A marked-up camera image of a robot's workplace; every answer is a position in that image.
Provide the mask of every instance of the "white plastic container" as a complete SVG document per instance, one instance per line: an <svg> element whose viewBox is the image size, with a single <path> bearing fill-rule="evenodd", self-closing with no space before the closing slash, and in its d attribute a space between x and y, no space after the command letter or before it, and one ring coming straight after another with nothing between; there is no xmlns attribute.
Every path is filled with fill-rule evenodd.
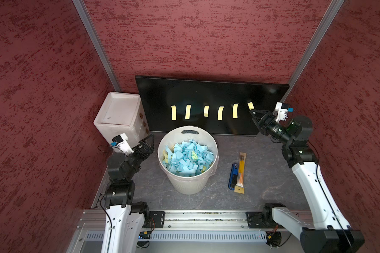
<svg viewBox="0 0 380 253"><path fill-rule="evenodd" d="M149 134L141 97L137 94L108 93L93 123L109 144L125 133L133 148Z"/></svg>
<svg viewBox="0 0 380 253"><path fill-rule="evenodd" d="M162 164L162 160L164 159L163 150L165 149L165 146L168 145L168 147L173 150L173 147L176 143L181 143L182 141L189 139L197 141L200 145L207 145L208 149L213 152L214 160L211 167L203 174L192 177L177 176L170 173ZM208 178L215 174L218 166L217 143L211 134L195 126L180 127L173 129L167 133L159 144L159 147L157 149L157 156L159 157L160 168L164 173L166 173L173 187L178 192L187 195L196 194L197 192L201 191L207 184Z"/></svg>

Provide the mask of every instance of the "sticky note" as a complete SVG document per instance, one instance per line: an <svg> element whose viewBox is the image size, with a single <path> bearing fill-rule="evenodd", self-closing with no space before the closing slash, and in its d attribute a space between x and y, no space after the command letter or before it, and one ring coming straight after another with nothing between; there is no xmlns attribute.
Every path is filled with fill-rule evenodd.
<svg viewBox="0 0 380 253"><path fill-rule="evenodd" d="M253 103L252 103L252 102L248 103L248 106L249 106L249 110L254 110L254 109L255 109L255 108L253 107Z"/></svg>
<svg viewBox="0 0 380 253"><path fill-rule="evenodd" d="M209 105L204 106L204 117L208 117L208 108L210 108Z"/></svg>
<svg viewBox="0 0 380 253"><path fill-rule="evenodd" d="M172 105L172 120L176 120L176 105Z"/></svg>
<svg viewBox="0 0 380 253"><path fill-rule="evenodd" d="M190 109L191 109L191 104L186 105L186 115L185 119L190 119Z"/></svg>
<svg viewBox="0 0 380 253"><path fill-rule="evenodd" d="M163 150L163 166L172 174L178 176L196 176L210 168L214 155L208 146L201 146L190 139L181 144L176 143L172 150L169 145Z"/></svg>
<svg viewBox="0 0 380 253"><path fill-rule="evenodd" d="M234 107L232 108L232 115L234 119L238 118L238 104L234 104Z"/></svg>
<svg viewBox="0 0 380 253"><path fill-rule="evenodd" d="M223 106L220 106L218 108L218 120L223 120L223 109L224 109Z"/></svg>

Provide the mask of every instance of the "cable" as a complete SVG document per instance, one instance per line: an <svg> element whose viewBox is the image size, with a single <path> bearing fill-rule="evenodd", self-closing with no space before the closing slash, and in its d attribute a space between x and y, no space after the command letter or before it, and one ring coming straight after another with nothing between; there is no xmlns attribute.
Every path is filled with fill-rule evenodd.
<svg viewBox="0 0 380 253"><path fill-rule="evenodd" d="M273 138L273 136L270 136L270 140L271 140L271 142L273 142L273 143L280 143L280 141L275 142L272 138Z"/></svg>
<svg viewBox="0 0 380 253"><path fill-rule="evenodd" d="M145 249L145 248L149 247L149 244L150 244L150 242L146 241L143 246L137 245L137 248Z"/></svg>
<svg viewBox="0 0 380 253"><path fill-rule="evenodd" d="M116 149L118 149L118 150L121 150L121 149L117 148L116 146L110 146L110 145L100 145L100 146L97 146L97 149L98 149L99 151L103 152L103 153L108 153L109 151L103 151L103 150L99 149L99 147L112 147L112 148L116 148Z"/></svg>
<svg viewBox="0 0 380 253"><path fill-rule="evenodd" d="M284 241L284 243L282 243L281 245L279 245L278 247L281 247L281 246L283 246L289 239L290 239L290 237L291 237L291 233L290 233L290 235L287 237L287 239Z"/></svg>
<svg viewBox="0 0 380 253"><path fill-rule="evenodd" d="M276 226L274 227L274 230L269 231L269 234L272 233L272 232L273 232L273 234L276 233L276 230L277 230L278 228L279 228L279 225L276 225Z"/></svg>
<svg viewBox="0 0 380 253"><path fill-rule="evenodd" d="M255 216L260 216L260 218L262 218L262 215L263 215L263 213L257 213L255 215L249 216L249 219L251 219L252 217L255 217Z"/></svg>
<svg viewBox="0 0 380 253"><path fill-rule="evenodd" d="M100 200L100 207L101 207L101 209L103 209L103 211L106 213L107 217L109 218L109 220L110 220L110 226L111 226L111 230L110 230L110 238L109 238L109 245L107 246L107 253L109 253L110 241L111 241L111 233L112 233L112 231L113 231L113 224L112 224L112 222L111 222L111 218L110 218L109 214L107 214L107 212L106 212L106 210L104 209L103 205L101 205L101 201L103 200L103 198L104 198L104 195L103 195L103 197L102 197L101 200Z"/></svg>
<svg viewBox="0 0 380 253"><path fill-rule="evenodd" d="M315 168L315 173L316 173L317 179L319 179L319 177L318 177L318 164L317 164L317 166L316 166L316 168ZM335 214L335 210L332 208L331 203L329 202L328 198L326 197L327 195L325 194L324 188L322 188L322 185L321 185L321 184L319 184L319 186L321 187L321 190L322 190L322 192L324 193L325 198L326 198L327 201L328 201L328 205L329 205L329 207L331 208L332 213ZM352 244L350 243L350 240L349 240L348 236L346 235L345 230L344 230L343 227L342 227L342 224L339 222L338 219L336 219L336 221L338 222L338 224L339 224L339 226L341 227L343 233L345 234L346 240L348 240L348 242L349 242L349 246L352 247Z"/></svg>
<svg viewBox="0 0 380 253"><path fill-rule="evenodd" d="M151 230L151 234L152 232L155 230L155 227L156 227L156 223L155 223L155 220L151 217L152 221L153 221L153 229Z"/></svg>
<svg viewBox="0 0 380 253"><path fill-rule="evenodd" d="M280 232L274 232L273 234L270 234L270 232L266 232L266 244L270 247L278 247L280 243L282 242L282 236Z"/></svg>
<svg viewBox="0 0 380 253"><path fill-rule="evenodd" d="M308 143L314 148L315 153L317 153L318 162L319 162L319 153L318 153L318 151L316 150L315 146L310 141L308 141Z"/></svg>
<svg viewBox="0 0 380 253"><path fill-rule="evenodd" d="M151 222L151 218L148 218L148 222L145 225L143 225L143 227L146 227L147 225L149 225L149 228L151 228L150 222Z"/></svg>

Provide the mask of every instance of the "bin handle hole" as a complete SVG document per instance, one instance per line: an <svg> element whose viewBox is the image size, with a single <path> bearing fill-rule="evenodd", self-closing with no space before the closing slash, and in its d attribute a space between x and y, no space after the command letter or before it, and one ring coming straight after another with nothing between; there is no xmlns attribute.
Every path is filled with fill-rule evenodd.
<svg viewBox="0 0 380 253"><path fill-rule="evenodd" d="M198 134L196 130L183 130L182 134Z"/></svg>

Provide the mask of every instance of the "black cable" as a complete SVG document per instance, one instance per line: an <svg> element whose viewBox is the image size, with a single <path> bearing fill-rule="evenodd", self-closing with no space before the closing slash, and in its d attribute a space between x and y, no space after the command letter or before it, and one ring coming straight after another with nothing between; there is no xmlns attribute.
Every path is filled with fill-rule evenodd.
<svg viewBox="0 0 380 253"><path fill-rule="evenodd" d="M146 241L143 246L137 245L137 248L145 249L145 248L149 247L149 244L151 244L151 243L149 241Z"/></svg>
<svg viewBox="0 0 380 253"><path fill-rule="evenodd" d="M279 231L276 231L273 234L271 233L272 231L266 232L266 244L270 247L278 247L282 242L282 235Z"/></svg>
<svg viewBox="0 0 380 253"><path fill-rule="evenodd" d="M281 247L281 246L283 246L289 239L290 239L290 237L291 237L291 233L290 233L290 235L287 237L287 239L284 241L284 243L282 243L281 245L279 245L278 247Z"/></svg>
<svg viewBox="0 0 380 253"><path fill-rule="evenodd" d="M262 215L263 215L263 213L257 213L255 215L249 216L249 219L251 219L252 217L255 217L255 216L260 216L260 218L262 218Z"/></svg>
<svg viewBox="0 0 380 253"><path fill-rule="evenodd" d="M273 143L280 143L280 141L275 142L272 138L273 138L273 136L270 136L270 140L271 140L271 142L273 142Z"/></svg>
<svg viewBox="0 0 380 253"><path fill-rule="evenodd" d="M315 173L316 173L317 179L320 179L320 178L318 177L318 164L317 164L317 167L315 168ZM325 195L324 188L322 188L322 185L321 185L321 184L319 184L319 186L321 187L321 190L322 190L322 192L323 192L324 195ZM329 205L329 207L330 207L331 210L332 210L332 213L333 213L333 214L336 214L336 213L335 213L335 210L332 208L332 205L331 205L331 203L329 202L328 198L326 198L326 199L327 199L327 201L328 201L328 205ZM348 236L346 235L345 230L344 230L343 227L342 227L342 224L339 222L338 219L336 219L336 221L338 222L338 224L339 224L339 226L341 227L343 233L345 234L346 240L348 240L350 247L352 247L352 244L350 243L350 240L349 240Z"/></svg>
<svg viewBox="0 0 380 253"><path fill-rule="evenodd" d="M110 230L110 238L109 238L109 245L107 246L107 253L109 253L110 241L111 241L111 232L113 231L113 224L112 224L112 222L111 222L111 218L110 218L109 214L107 214L107 212L106 212L106 210L104 209L103 205L101 205L101 201L103 200L103 198L104 198L104 195L103 195L103 197L102 197L101 200L100 200L100 207L101 207L101 209L103 209L103 211L106 213L107 217L109 218L109 220L110 220L110 226L111 226L111 230Z"/></svg>
<svg viewBox="0 0 380 253"><path fill-rule="evenodd" d="M308 143L314 148L315 153L317 153L318 162L319 162L319 153L318 153L318 151L316 150L315 146L310 141L308 141Z"/></svg>
<svg viewBox="0 0 380 253"><path fill-rule="evenodd" d="M103 153L108 153L109 151L103 151L103 150L99 149L99 147L112 147L112 148L116 148L118 150L121 150L121 149L117 148L116 146L110 146L110 145L100 145L100 146L97 146L97 149L99 151L103 152Z"/></svg>

